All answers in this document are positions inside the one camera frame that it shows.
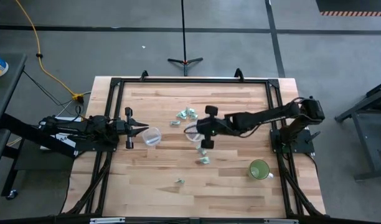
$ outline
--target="gray floor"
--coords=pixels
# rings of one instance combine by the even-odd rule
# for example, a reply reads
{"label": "gray floor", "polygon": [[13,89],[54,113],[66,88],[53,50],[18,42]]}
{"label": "gray floor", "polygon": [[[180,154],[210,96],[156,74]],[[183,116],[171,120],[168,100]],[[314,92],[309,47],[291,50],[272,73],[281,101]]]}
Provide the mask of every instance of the gray floor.
{"label": "gray floor", "polygon": [[[22,1],[36,24],[62,26],[180,27],[176,0]],[[263,0],[185,0],[189,27],[268,28]],[[314,0],[271,0],[278,29],[381,30],[381,17],[322,17]],[[27,24],[13,0],[0,3],[0,23]],[[88,91],[95,75],[181,76],[166,62],[182,58],[181,33],[39,32],[45,67],[77,92]],[[311,127],[319,181],[327,214],[381,222],[381,179],[356,183],[354,174],[368,171],[354,125],[333,117],[381,83],[381,36],[279,35],[286,77],[293,77],[302,96],[319,99],[327,119]],[[188,57],[205,60],[191,76],[278,77],[270,34],[187,34]],[[31,31],[0,30],[0,52],[24,52],[27,72],[56,97],[69,94],[45,76],[34,57]],[[23,76],[8,112],[28,123],[61,110]],[[0,165],[0,190],[11,161]],[[0,197],[0,219],[36,217],[59,212],[67,188],[65,172],[20,172],[20,196]]]}

